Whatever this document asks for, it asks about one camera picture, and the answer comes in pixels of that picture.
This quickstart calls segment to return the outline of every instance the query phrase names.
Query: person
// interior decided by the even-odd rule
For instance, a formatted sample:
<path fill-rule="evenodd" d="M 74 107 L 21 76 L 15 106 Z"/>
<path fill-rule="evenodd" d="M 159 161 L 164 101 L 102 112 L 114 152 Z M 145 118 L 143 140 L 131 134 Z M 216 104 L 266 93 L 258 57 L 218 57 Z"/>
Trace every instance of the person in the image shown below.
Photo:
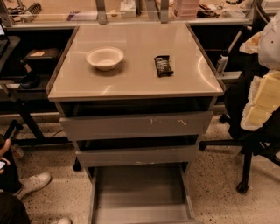
<path fill-rule="evenodd" d="M 21 199 L 47 186 L 52 176 L 49 172 L 43 172 L 19 180 L 11 145 L 12 141 L 0 134 L 0 159 L 6 163 L 6 166 L 0 170 L 0 224 L 30 224 L 30 218 Z M 71 224 L 72 222 L 65 217 L 54 223 Z"/>

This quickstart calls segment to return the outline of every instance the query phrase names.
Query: black pants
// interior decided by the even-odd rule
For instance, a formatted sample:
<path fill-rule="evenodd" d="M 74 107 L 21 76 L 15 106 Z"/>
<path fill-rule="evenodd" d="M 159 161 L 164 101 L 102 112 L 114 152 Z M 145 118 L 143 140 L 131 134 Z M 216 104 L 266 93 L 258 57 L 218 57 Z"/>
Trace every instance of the black pants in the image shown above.
<path fill-rule="evenodd" d="M 0 192 L 0 224 L 30 224 L 25 205 L 16 196 Z"/>
<path fill-rule="evenodd" d="M 7 193 L 15 193 L 22 185 L 18 178 L 18 168 L 13 159 L 11 150 L 8 150 L 3 157 L 10 161 L 10 165 L 7 165 L 4 173 L 0 174 L 0 189 Z"/>

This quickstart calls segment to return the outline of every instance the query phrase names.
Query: cabinet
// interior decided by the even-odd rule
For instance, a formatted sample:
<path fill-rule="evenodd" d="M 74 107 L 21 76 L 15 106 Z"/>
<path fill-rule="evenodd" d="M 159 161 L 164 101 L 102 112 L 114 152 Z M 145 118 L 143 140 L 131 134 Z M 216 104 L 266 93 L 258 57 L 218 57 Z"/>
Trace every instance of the cabinet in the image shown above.
<path fill-rule="evenodd" d="M 121 49 L 121 65 L 101 72 L 87 64 L 87 52 L 100 46 Z M 153 59 L 163 54 L 170 55 L 174 75 L 158 78 Z M 80 25 L 54 76 L 48 98 L 93 183 L 90 222 L 195 223 L 186 167 L 223 91 L 190 27 Z M 176 199 L 161 200 L 161 191 Z M 125 200 L 130 193 L 133 199 Z"/>

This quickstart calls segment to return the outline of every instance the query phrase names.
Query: laptop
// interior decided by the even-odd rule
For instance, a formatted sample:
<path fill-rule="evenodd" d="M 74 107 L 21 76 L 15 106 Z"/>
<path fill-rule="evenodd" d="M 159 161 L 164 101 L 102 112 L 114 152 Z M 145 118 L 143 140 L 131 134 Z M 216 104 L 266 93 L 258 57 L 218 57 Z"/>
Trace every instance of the laptop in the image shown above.
<path fill-rule="evenodd" d="M 2 20 L 0 18 L 0 58 L 4 54 L 8 45 L 9 45 L 9 39 L 4 31 L 4 28 L 2 26 Z"/>

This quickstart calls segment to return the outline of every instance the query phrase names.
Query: top drawer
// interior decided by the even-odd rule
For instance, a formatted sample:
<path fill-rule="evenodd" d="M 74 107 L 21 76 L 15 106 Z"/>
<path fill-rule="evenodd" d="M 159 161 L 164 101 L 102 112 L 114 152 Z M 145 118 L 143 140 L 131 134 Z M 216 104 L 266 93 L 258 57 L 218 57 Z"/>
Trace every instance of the top drawer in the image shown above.
<path fill-rule="evenodd" d="M 206 133 L 213 113 L 105 115 L 61 118 L 70 141 L 128 137 L 185 136 Z"/>

